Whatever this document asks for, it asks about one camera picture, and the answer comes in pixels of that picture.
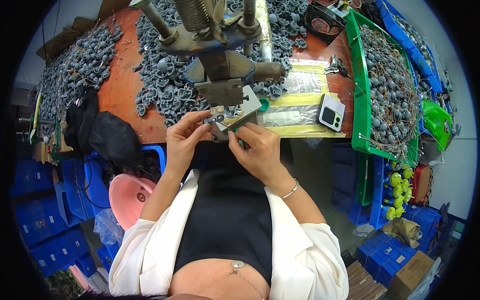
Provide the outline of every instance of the woman's left hand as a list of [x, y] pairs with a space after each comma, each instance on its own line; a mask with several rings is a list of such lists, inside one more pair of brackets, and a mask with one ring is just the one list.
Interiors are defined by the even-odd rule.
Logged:
[[210, 110], [192, 111], [167, 129], [166, 171], [183, 176], [192, 162], [195, 146], [210, 130], [210, 124], [202, 124], [209, 117]]

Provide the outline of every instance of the wooden workbench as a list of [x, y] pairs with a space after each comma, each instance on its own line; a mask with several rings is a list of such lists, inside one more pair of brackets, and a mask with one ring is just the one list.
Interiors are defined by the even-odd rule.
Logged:
[[[148, 109], [141, 118], [137, 116], [135, 111], [135, 96], [143, 87], [138, 73], [132, 72], [132, 67], [142, 60], [142, 55], [137, 52], [139, 44], [135, 34], [135, 22], [138, 20], [140, 11], [125, 8], [115, 15], [117, 18], [116, 24], [120, 23], [124, 35], [115, 46], [118, 57], [112, 60], [110, 76], [104, 81], [98, 92], [99, 110], [108, 110], [128, 122], [137, 133], [142, 144], [164, 143], [166, 141], [166, 130], [163, 124], [165, 118], [158, 114], [156, 109]], [[351, 53], [345, 31], [331, 45], [325, 44], [310, 33], [305, 40], [307, 41], [307, 48], [294, 48], [294, 59], [330, 62], [332, 54], [336, 54], [344, 60], [349, 74], [353, 74]], [[339, 73], [328, 74], [327, 80], [329, 91], [337, 93], [340, 101], [346, 106], [342, 132], [346, 134], [346, 137], [351, 137], [354, 83], [351, 79], [343, 77]]]

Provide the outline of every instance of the threaded rod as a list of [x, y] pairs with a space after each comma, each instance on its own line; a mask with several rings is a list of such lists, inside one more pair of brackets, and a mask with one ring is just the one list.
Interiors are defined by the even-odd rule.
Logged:
[[255, 24], [255, 0], [243, 0], [243, 23], [246, 26]]
[[152, 25], [158, 30], [162, 38], [167, 38], [171, 35], [170, 29], [168, 28], [165, 21], [163, 21], [162, 16], [156, 10], [155, 6], [150, 2], [142, 11], [147, 15], [148, 19], [152, 22]]
[[203, 0], [174, 0], [173, 2], [188, 32], [197, 33], [209, 27], [210, 18]]

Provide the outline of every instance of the metal spring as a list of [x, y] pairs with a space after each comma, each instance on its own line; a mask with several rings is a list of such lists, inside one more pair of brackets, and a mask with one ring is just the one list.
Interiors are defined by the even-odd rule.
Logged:
[[210, 18], [203, 0], [174, 0], [175, 6], [189, 32], [200, 32], [209, 27]]

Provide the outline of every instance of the green plastic tray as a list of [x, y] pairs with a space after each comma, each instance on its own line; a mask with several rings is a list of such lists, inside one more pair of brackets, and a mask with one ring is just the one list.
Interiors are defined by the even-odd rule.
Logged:
[[[360, 25], [366, 24], [370, 29], [374, 29], [383, 33], [386, 39], [391, 44], [395, 45], [395, 48], [399, 51], [399, 53], [405, 57], [406, 62], [408, 62], [407, 53], [405, 52], [405, 49], [403, 49], [402, 46], [387, 32], [353, 9], [350, 9], [350, 13], [346, 17], [346, 20], [347, 24], [345, 25], [345, 30], [347, 32], [348, 44], [351, 48], [353, 60], [352, 67], [355, 78], [352, 147], [357, 151], [383, 156], [391, 160], [401, 161], [402, 163], [414, 166], [416, 165], [418, 155], [418, 126], [416, 130], [416, 138], [408, 143], [407, 159], [404, 160], [397, 160], [388, 152], [370, 147], [370, 143], [360, 137], [361, 134], [366, 137], [370, 137], [370, 115], [372, 112], [370, 108], [370, 99], [367, 98], [367, 95], [370, 95], [367, 63], [365, 61], [365, 52], [361, 42], [360, 31], [357, 23]], [[407, 69], [412, 72], [411, 65], [409, 63], [407, 63]]]
[[358, 152], [359, 170], [355, 201], [362, 206], [372, 204], [373, 200], [373, 155]]

